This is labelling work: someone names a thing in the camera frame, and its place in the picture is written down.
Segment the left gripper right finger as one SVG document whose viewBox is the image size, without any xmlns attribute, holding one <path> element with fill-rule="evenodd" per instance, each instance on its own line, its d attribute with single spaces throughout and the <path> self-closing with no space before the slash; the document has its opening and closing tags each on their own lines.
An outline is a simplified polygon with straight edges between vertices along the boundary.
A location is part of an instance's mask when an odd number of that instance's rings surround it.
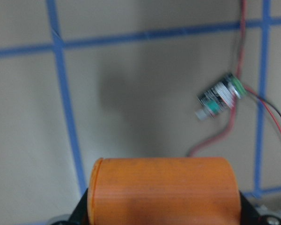
<svg viewBox="0 0 281 225">
<path fill-rule="evenodd" d="M 269 210 L 266 206 L 253 206 L 242 192 L 240 225 L 281 225 L 281 210 Z"/>
</svg>

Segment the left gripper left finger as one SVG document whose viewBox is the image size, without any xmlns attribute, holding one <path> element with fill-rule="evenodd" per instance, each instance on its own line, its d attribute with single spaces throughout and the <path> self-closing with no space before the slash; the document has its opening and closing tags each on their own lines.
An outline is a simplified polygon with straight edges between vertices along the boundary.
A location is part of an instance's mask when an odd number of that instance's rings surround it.
<svg viewBox="0 0 281 225">
<path fill-rule="evenodd" d="M 47 225 L 88 225 L 89 217 L 87 213 L 88 189 L 85 190 L 80 201 L 71 214 L 64 214 L 51 218 Z"/>
</svg>

